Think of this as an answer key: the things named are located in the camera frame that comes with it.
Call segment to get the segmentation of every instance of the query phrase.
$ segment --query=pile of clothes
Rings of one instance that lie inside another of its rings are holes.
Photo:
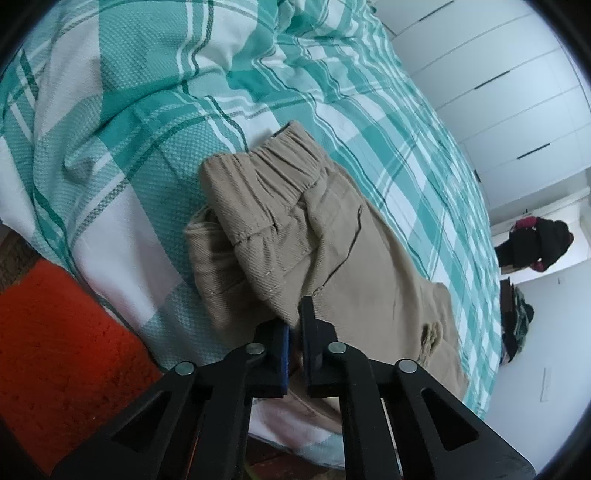
[[[525,338],[534,319],[534,308],[525,301],[519,287],[510,280],[501,282],[501,322],[503,347],[501,365],[510,363],[523,350]]]

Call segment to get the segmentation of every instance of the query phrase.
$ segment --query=electrical outlet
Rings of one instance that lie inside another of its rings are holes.
[[[542,393],[540,395],[540,403],[546,403],[548,401],[551,383],[552,367],[545,367],[544,378],[542,379]]]

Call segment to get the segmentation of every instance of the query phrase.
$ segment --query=teal plaid bedsheet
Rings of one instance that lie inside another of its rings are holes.
[[[164,368],[226,352],[182,233],[205,203],[198,165],[299,120],[419,272],[448,286],[464,402],[484,415],[501,352],[487,212],[365,0],[62,0],[9,65],[0,101],[0,218]],[[258,435],[340,462],[340,436],[293,446],[276,433]]]

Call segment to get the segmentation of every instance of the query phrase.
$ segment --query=khaki pants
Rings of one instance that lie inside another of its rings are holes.
[[[195,282],[230,346],[302,296],[369,358],[418,361],[456,397],[467,378],[449,292],[421,277],[348,173],[297,122],[200,170],[209,207],[186,228]]]

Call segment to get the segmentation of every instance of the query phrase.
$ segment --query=white wardrobe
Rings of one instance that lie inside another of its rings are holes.
[[[406,71],[471,162],[489,210],[591,166],[591,91],[525,1],[375,7]]]

